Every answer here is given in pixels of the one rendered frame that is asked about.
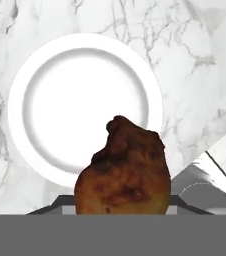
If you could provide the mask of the brown chicken drumstick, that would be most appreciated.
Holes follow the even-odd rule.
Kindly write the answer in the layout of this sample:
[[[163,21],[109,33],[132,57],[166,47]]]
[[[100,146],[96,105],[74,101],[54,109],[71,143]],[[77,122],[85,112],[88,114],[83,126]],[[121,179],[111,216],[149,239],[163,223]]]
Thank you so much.
[[[74,198],[78,214],[164,214],[171,178],[158,133],[123,116],[106,126],[105,147],[79,175]]]

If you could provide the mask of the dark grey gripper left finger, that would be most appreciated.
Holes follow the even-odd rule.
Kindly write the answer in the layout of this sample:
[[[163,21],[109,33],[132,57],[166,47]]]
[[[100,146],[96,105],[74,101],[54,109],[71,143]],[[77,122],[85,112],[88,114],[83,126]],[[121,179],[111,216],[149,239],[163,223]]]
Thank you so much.
[[[42,207],[30,213],[32,215],[50,214],[50,215],[75,215],[75,202],[73,195],[59,195],[55,201],[48,206]]]

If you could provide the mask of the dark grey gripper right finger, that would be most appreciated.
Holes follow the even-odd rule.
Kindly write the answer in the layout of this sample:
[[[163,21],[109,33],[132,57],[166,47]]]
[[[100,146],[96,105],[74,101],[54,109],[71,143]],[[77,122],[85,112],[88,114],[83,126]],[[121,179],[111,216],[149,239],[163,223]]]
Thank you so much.
[[[188,205],[181,197],[178,195],[172,195],[170,199],[170,205],[166,211],[168,215],[184,215],[184,214],[200,214],[200,215],[210,215],[210,212],[203,209],[197,208],[192,205]]]

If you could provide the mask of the white round plate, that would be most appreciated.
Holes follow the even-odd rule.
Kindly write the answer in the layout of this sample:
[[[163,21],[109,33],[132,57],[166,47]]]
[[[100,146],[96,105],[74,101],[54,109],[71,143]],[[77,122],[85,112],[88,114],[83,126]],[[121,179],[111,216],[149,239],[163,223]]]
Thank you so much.
[[[23,159],[44,178],[73,187],[122,115],[160,131],[160,86],[145,60],[95,33],[54,39],[23,63],[8,99],[8,124]]]

